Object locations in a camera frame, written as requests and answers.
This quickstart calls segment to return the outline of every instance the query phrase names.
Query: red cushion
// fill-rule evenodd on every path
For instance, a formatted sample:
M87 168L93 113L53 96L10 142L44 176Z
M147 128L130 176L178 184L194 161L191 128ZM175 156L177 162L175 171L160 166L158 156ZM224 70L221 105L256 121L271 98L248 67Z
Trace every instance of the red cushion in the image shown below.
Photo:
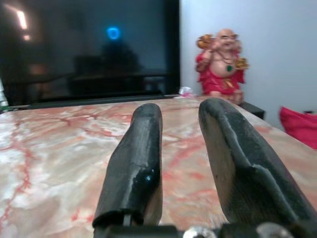
M287 134L317 149L317 115L302 114L282 107L280 119Z

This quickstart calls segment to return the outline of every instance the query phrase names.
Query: marble table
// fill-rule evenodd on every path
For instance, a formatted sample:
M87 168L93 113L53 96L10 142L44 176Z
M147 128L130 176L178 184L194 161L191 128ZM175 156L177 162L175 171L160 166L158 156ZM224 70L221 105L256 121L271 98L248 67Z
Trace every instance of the marble table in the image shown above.
M226 222L198 123L204 98L152 101L163 114L162 224ZM146 102L0 115L0 236L86 238L109 158ZM317 152L239 108L317 208Z

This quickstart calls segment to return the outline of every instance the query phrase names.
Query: black tv screen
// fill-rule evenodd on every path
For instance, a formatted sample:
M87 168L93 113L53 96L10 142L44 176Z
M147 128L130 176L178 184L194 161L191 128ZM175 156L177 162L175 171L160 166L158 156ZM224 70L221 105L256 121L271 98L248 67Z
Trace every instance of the black tv screen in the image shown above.
M10 105L174 94L178 0L0 0L0 77Z

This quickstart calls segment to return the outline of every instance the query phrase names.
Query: white wall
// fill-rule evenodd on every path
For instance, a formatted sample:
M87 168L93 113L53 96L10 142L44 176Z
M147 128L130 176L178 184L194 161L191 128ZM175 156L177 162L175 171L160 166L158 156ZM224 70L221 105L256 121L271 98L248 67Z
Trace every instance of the white wall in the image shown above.
M239 34L250 69L245 100L281 128L278 111L317 109L317 0L181 0L182 86L201 93L196 39L221 28Z

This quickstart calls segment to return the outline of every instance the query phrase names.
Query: red robe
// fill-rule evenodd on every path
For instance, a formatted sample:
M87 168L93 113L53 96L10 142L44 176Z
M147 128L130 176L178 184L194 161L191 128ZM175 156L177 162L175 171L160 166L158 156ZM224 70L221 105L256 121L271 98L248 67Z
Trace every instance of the red robe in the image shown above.
M197 63L203 60L203 54L197 56ZM209 66L204 72L200 73L199 82L202 84L204 94L216 91L224 95L232 95L234 91L240 89L238 83L244 83L244 70L237 70L232 76L223 78L216 76Z

